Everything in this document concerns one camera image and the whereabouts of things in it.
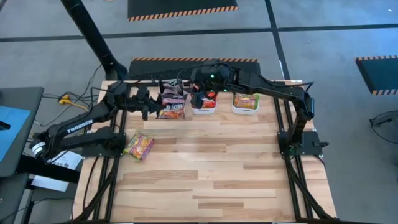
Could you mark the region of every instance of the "blue surface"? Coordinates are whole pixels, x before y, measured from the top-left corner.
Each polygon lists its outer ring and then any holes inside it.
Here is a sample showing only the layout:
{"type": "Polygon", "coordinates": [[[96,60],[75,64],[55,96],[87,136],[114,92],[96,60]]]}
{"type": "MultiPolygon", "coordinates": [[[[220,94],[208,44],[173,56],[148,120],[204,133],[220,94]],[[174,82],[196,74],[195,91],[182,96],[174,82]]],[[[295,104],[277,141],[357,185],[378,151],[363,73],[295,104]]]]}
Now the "blue surface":
{"type": "Polygon", "coordinates": [[[10,130],[0,131],[0,162],[9,150],[12,142],[14,142],[15,137],[19,130],[21,130],[29,114],[29,110],[0,106],[0,121],[11,125],[10,130]]]}

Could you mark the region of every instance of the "white paper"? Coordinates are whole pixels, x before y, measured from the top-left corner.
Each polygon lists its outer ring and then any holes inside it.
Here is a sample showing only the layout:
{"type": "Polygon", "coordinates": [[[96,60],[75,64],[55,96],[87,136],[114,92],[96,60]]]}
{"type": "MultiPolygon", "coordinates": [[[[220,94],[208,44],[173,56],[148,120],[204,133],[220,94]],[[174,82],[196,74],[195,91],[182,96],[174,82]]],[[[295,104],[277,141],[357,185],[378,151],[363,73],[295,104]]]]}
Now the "white paper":
{"type": "MultiPolygon", "coordinates": [[[[63,153],[64,151],[55,156],[54,159],[58,158],[58,156],[62,155],[63,153]]],[[[55,162],[52,162],[52,164],[74,170],[81,161],[81,158],[81,155],[69,151],[65,153],[65,155],[63,155],[61,158],[57,159],[55,162]]],[[[42,177],[39,175],[35,176],[32,182],[32,185],[34,186],[58,190],[61,192],[65,192],[67,190],[68,184],[69,183],[65,181],[55,180],[53,178],[42,177]]]]}

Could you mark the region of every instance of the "gray floor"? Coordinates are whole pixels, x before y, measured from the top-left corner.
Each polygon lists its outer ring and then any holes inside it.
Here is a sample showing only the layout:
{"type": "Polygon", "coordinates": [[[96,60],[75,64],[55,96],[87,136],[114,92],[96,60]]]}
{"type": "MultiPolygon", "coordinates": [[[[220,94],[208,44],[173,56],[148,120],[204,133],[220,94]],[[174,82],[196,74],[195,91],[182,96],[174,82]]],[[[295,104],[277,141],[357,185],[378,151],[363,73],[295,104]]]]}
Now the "gray floor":
{"type": "MultiPolygon", "coordinates": [[[[270,27],[263,0],[240,0],[236,12],[142,22],[127,22],[126,0],[84,3],[104,34],[270,27]]],[[[398,23],[398,2],[393,0],[271,3],[279,27],[398,23]]],[[[0,38],[77,34],[78,29],[58,1],[7,0],[0,12],[0,38]]],[[[321,139],[330,142],[324,150],[325,162],[338,216],[359,222],[396,223],[398,149],[379,139],[368,119],[396,109],[398,98],[372,96],[354,58],[398,54],[398,29],[284,32],[280,38],[291,78],[315,81],[310,90],[316,101],[315,126],[321,139]]],[[[270,32],[106,41],[126,66],[133,57],[258,58],[264,76],[282,78],[270,32]]],[[[82,93],[99,65],[84,40],[6,42],[0,43],[0,52],[0,87],[43,86],[46,93],[82,93]]],[[[99,86],[103,78],[100,70],[93,86],[99,86]]],[[[64,108],[55,101],[43,100],[36,119],[49,122],[64,108]]],[[[70,109],[58,121],[78,113],[80,109],[70,109]]],[[[35,125],[32,131],[38,130],[35,125]]],[[[384,126],[380,132],[398,141],[394,127],[384,126]]],[[[67,201],[43,202],[35,206],[30,222],[65,221],[70,205],[67,201]]]]}

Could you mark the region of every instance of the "wooden tabletop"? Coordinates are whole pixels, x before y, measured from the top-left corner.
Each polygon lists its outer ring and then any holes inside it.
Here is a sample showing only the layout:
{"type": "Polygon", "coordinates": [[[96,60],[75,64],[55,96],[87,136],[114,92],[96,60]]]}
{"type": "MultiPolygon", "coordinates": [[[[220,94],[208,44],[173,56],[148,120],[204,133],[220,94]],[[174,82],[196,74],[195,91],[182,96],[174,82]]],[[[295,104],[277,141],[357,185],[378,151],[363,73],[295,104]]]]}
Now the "wooden tabletop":
{"type": "MultiPolygon", "coordinates": [[[[112,82],[105,81],[102,89],[112,82]]],[[[159,88],[149,88],[155,98],[159,88]]],[[[279,154],[279,130],[274,100],[261,95],[254,115],[231,111],[232,94],[220,93],[211,115],[193,115],[189,99],[185,120],[159,120],[155,114],[142,121],[141,112],[127,113],[127,138],[136,130],[155,138],[143,161],[130,155],[120,159],[112,222],[270,222],[292,221],[294,212],[284,161],[279,154]]],[[[283,102],[282,116],[287,127],[283,102]]],[[[98,129],[106,123],[96,123],[98,129]]],[[[306,129],[313,129],[308,122],[306,129]]],[[[335,216],[325,169],[313,156],[302,156],[309,191],[335,216]]],[[[81,213],[83,195],[93,158],[86,159],[73,206],[81,213]]],[[[98,188],[102,158],[88,189],[87,204],[98,188]]],[[[305,207],[297,189],[302,216],[305,207]]],[[[101,204],[105,214],[108,194],[101,204]]]]}

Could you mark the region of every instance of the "yellow and black hazard stripe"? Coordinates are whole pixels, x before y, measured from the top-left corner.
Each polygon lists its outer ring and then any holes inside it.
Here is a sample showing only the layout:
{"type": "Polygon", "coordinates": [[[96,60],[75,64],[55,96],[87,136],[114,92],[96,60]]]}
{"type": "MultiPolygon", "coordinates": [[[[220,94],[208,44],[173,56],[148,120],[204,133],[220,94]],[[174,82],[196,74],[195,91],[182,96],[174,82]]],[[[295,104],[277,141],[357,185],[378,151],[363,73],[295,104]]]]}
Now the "yellow and black hazard stripe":
{"type": "Polygon", "coordinates": [[[133,61],[174,61],[174,62],[204,62],[207,60],[220,60],[223,62],[258,62],[258,59],[247,58],[150,58],[138,57],[133,58],[133,61]]]}
{"type": "Polygon", "coordinates": [[[380,60],[380,59],[395,59],[398,55],[374,56],[374,57],[357,57],[355,61],[359,60],[380,60]]]}
{"type": "Polygon", "coordinates": [[[372,95],[398,95],[398,90],[373,90],[372,95]]]}
{"type": "Polygon", "coordinates": [[[197,9],[197,10],[189,10],[189,11],[180,11],[180,12],[169,12],[169,13],[160,13],[153,15],[145,15],[145,16],[133,16],[129,18],[130,22],[134,21],[144,21],[149,19],[163,19],[170,17],[179,17],[179,16],[193,16],[199,14],[208,14],[214,12],[227,12],[227,11],[236,11],[238,10],[238,6],[227,6],[227,7],[216,7],[211,9],[197,9]]]}

